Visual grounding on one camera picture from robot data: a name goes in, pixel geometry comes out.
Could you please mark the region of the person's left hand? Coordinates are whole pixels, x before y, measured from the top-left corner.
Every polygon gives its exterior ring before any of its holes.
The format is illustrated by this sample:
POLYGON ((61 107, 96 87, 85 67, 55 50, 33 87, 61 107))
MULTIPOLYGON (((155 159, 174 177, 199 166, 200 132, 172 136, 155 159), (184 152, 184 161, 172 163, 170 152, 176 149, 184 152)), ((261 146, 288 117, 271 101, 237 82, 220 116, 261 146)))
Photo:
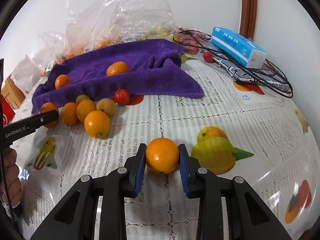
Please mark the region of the person's left hand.
POLYGON ((10 152, 4 157, 4 166, 7 168, 5 178, 7 181, 8 194, 11 205, 17 206, 22 199, 22 187, 18 178, 19 168, 16 165, 17 153, 11 149, 10 152))

